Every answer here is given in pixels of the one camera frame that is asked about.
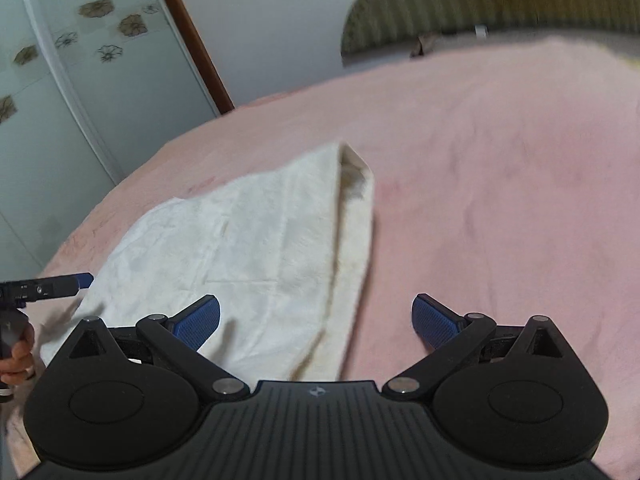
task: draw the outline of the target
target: white garment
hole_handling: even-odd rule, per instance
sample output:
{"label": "white garment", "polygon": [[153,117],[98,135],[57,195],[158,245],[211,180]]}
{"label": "white garment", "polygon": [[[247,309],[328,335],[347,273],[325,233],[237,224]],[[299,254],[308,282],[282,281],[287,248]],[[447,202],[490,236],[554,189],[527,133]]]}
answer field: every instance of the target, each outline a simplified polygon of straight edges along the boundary
{"label": "white garment", "polygon": [[284,168],[140,218],[96,276],[48,364],[81,317],[132,326],[205,294],[220,327],[199,353],[250,386],[260,379],[338,379],[367,272],[373,177],[335,143]]}

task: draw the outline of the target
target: brown wooden frame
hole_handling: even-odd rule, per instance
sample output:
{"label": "brown wooden frame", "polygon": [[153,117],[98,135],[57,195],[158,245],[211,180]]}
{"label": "brown wooden frame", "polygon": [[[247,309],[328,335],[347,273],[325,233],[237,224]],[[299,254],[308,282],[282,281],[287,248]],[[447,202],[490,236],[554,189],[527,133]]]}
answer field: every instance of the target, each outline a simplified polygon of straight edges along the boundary
{"label": "brown wooden frame", "polygon": [[191,54],[200,76],[207,86],[213,101],[221,114],[226,114],[234,109],[234,104],[226,92],[225,86],[220,80],[216,67],[213,66],[207,49],[202,43],[202,38],[198,34],[191,17],[187,12],[182,0],[164,0],[166,6],[174,19],[175,25],[182,36],[182,40]]}

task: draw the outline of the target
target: floral pattern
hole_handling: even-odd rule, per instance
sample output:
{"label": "floral pattern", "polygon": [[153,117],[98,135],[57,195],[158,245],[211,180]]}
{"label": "floral pattern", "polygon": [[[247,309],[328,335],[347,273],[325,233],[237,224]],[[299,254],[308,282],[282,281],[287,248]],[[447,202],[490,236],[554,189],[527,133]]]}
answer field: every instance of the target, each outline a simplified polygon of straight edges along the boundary
{"label": "floral pattern", "polygon": [[130,14],[118,25],[118,30],[125,36],[134,38],[146,32],[145,22],[142,21],[140,14]]}
{"label": "floral pattern", "polygon": [[78,14],[86,18],[101,18],[113,12],[114,9],[112,0],[96,0],[80,6]]}
{"label": "floral pattern", "polygon": [[0,97],[0,123],[3,123],[17,111],[14,99],[10,95]]}
{"label": "floral pattern", "polygon": [[142,12],[145,14],[155,14],[160,12],[160,6],[158,4],[148,4],[142,7]]}
{"label": "floral pattern", "polygon": [[74,44],[78,41],[78,33],[77,32],[68,32],[63,34],[56,40],[56,48],[65,48],[71,44]]}
{"label": "floral pattern", "polygon": [[110,63],[117,57],[122,56],[122,49],[117,45],[103,45],[98,50],[100,54],[100,61],[103,63]]}
{"label": "floral pattern", "polygon": [[38,49],[35,45],[26,46],[18,54],[15,55],[14,63],[20,66],[26,65],[28,62],[38,57]]}

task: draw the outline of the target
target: hand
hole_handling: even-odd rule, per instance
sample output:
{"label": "hand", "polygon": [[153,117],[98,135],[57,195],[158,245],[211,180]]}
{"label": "hand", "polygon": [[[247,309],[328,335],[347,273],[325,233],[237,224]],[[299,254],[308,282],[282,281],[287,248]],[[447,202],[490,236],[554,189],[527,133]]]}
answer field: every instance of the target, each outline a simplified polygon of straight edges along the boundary
{"label": "hand", "polygon": [[20,341],[11,348],[11,357],[0,360],[0,381],[4,384],[17,385],[27,380],[33,367],[33,341],[33,326],[29,323]]}

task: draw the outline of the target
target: pink blanket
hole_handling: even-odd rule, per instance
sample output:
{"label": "pink blanket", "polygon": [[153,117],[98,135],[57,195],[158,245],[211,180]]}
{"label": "pink blanket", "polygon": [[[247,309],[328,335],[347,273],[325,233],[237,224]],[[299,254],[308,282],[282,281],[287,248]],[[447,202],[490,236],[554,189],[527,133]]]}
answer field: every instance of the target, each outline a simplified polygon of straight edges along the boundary
{"label": "pink blanket", "polygon": [[[372,263],[344,377],[382,384],[425,355],[410,322],[419,292],[499,324],[547,314],[609,404],[596,462],[636,480],[640,72],[598,46],[449,52],[241,108],[166,145],[94,209],[46,273],[98,272],[158,203],[332,139],[376,176]],[[52,323],[70,305],[30,311]],[[11,423],[23,473],[34,455],[19,412]]]}

